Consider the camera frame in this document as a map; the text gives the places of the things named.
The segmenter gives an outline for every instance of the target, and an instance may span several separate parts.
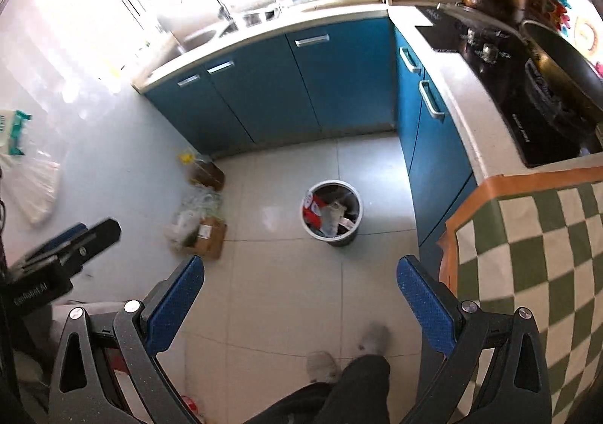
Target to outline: faucet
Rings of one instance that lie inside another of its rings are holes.
[[[226,4],[224,2],[222,2],[221,0],[216,0],[218,2],[218,4],[220,4],[220,10],[218,12],[218,17],[224,18],[227,21],[233,22],[234,19],[232,18],[232,16],[230,15],[230,11],[228,10],[228,7],[226,6]]]

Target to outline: black pants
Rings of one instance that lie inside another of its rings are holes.
[[[335,385],[308,385],[245,424],[390,424],[389,391],[390,364],[382,356],[363,356]]]

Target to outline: white wall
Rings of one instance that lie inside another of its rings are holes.
[[[130,86],[113,93],[90,77],[77,53],[61,47],[33,0],[10,0],[0,14],[0,107],[32,112],[31,131],[49,137],[39,145],[62,163],[55,211],[38,227],[29,225],[2,181],[8,262],[74,223],[92,225],[111,216],[122,227],[120,243],[72,279],[66,298],[143,298],[180,261],[162,227],[190,187],[177,159],[188,144]],[[168,375],[182,387],[182,345],[168,360]]]

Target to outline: trash can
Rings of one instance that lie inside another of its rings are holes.
[[[337,235],[326,236],[317,226],[320,220],[313,223],[308,216],[304,215],[304,211],[308,214],[309,208],[313,208],[316,217],[321,216],[320,205],[312,202],[315,197],[322,205],[338,204],[345,208],[344,218],[337,224]],[[358,235],[358,226],[363,219],[363,202],[358,191],[351,184],[338,180],[323,181],[311,187],[301,203],[301,224],[306,232],[316,240],[342,247],[348,245]]]

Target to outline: tile floor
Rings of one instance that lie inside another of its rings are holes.
[[[240,424],[308,384],[305,356],[330,351],[344,367],[369,321],[393,342],[392,423],[414,404],[421,329],[396,284],[418,254],[398,137],[365,135],[220,160],[227,241],[183,325],[188,394],[214,424]],[[310,238],[299,208],[315,183],[339,178],[365,207],[358,237],[336,248]]]

